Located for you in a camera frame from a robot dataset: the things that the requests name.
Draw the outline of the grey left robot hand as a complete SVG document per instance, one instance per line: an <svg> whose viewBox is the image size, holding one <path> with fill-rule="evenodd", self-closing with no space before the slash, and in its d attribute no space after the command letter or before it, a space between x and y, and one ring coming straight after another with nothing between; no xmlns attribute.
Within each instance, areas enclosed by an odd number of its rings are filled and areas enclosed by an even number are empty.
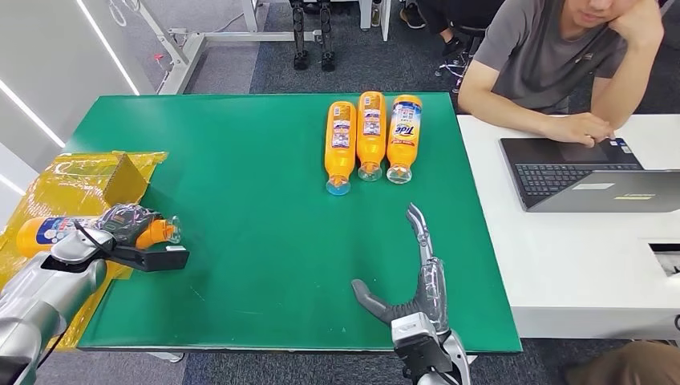
<svg viewBox="0 0 680 385"><path fill-rule="evenodd" d="M110 207L96 222L96 228L111 233L118 243L148 249L152 240L150 226L160 220L161 214L134 203Z"/></svg>

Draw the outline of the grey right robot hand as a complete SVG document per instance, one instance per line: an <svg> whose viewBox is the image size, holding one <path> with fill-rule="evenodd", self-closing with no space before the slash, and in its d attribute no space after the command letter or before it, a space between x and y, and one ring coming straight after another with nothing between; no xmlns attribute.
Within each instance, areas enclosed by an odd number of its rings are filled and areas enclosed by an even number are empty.
<svg viewBox="0 0 680 385"><path fill-rule="evenodd" d="M398 318L423 313L431 322L436 334L446 334L450 327L443 263L435 256L430 231L421 210L410 203L406 218L411 224L419 246L420 267L414 297L408 302L390 305L373 295L366 283L360 279L351 281L354 296L365 310L386 325Z"/></svg>

